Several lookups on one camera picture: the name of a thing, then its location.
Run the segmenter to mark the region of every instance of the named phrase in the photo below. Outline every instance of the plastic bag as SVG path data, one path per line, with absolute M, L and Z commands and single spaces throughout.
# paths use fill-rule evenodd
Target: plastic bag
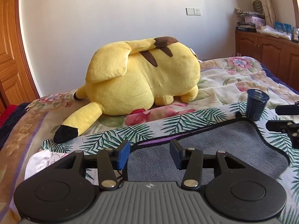
M 269 36 L 273 36 L 276 38 L 283 38 L 283 39 L 287 39 L 287 40 L 292 39 L 292 34 L 278 32 L 274 28 L 271 28 L 269 25 L 261 27 L 261 30 L 262 30 L 262 32 L 261 32 L 262 35 L 269 35 Z

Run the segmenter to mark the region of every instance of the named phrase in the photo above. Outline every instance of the cabinet door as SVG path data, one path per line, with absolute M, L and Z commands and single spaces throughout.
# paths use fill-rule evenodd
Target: cabinet door
M 240 56 L 257 57 L 258 38 L 250 34 L 236 33 L 236 53 Z
M 288 46 L 286 52 L 287 84 L 299 91 L 299 48 Z
M 279 73 L 279 66 L 285 63 L 287 45 L 271 39 L 258 38 L 258 55 L 260 62 L 280 80 L 283 80 Z

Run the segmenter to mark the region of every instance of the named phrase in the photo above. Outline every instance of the pikachu plush toy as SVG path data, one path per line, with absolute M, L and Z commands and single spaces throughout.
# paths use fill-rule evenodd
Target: pikachu plush toy
M 54 135 L 63 143 L 84 133 L 102 114 L 127 115 L 155 103 L 169 105 L 174 96 L 184 103 L 198 93 L 197 56 L 173 37 L 120 41 L 99 48 L 92 57 L 85 85 L 75 99 L 90 103 L 71 114 Z

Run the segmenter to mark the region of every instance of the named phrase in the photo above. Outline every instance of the blue gripper pad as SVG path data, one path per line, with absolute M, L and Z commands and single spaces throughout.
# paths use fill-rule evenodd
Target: blue gripper pad
M 127 140 L 125 145 L 119 151 L 117 160 L 117 170 L 122 170 L 129 158 L 131 151 L 131 143 Z

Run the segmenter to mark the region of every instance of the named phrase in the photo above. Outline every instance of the curtain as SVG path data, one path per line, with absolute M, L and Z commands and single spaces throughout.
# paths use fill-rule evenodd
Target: curtain
M 276 12 L 271 0 L 262 0 L 262 5 L 265 13 L 266 25 L 274 28 L 274 23 L 277 21 Z

